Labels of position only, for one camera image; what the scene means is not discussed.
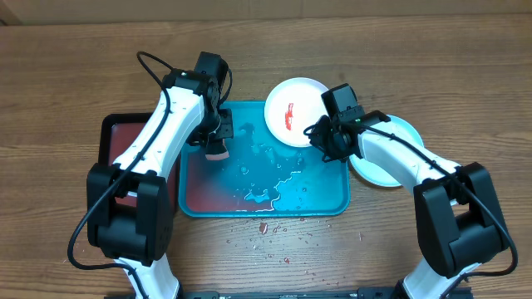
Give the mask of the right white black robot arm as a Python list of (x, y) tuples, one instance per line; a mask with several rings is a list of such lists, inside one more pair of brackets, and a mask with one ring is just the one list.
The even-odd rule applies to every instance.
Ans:
[(516, 269), (516, 246), (482, 165), (461, 166), (433, 154), (409, 140), (380, 111), (348, 121), (324, 115), (303, 133), (323, 152), (323, 161), (356, 155), (412, 194), (422, 260), (399, 281), (393, 297), (447, 298), (462, 281), (481, 276), (479, 265), (505, 250), (510, 250), (512, 262), (495, 275)]

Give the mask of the light blue plastic plate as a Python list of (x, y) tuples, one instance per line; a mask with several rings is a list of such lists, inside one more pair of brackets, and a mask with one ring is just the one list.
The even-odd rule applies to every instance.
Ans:
[[(424, 147), (421, 135), (410, 123), (395, 115), (389, 115), (389, 117), (391, 122), (397, 127), (397, 130), (400, 131), (402, 135), (407, 137), (410, 141)], [(370, 184), (384, 188), (401, 187), (401, 184), (388, 172), (371, 162), (360, 159), (356, 155), (351, 155), (349, 157), (349, 162), (354, 170)]]

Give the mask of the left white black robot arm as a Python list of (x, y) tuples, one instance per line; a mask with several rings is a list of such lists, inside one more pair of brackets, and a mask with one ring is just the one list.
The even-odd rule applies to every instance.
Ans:
[(222, 108), (232, 81), (227, 66), (172, 69), (159, 81), (158, 106), (132, 144), (112, 164), (96, 163), (86, 179), (87, 212), (79, 226), (121, 268), (135, 298), (181, 298), (166, 256), (174, 207), (168, 178), (184, 145), (201, 146), (209, 160), (226, 159), (232, 115)]

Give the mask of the green orange scrub sponge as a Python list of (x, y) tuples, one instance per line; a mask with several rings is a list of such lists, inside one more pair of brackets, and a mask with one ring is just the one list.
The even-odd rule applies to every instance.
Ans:
[(205, 158), (207, 160), (218, 161), (227, 159), (229, 157), (229, 152), (225, 145), (224, 140), (218, 140), (213, 143), (209, 143), (205, 147)]

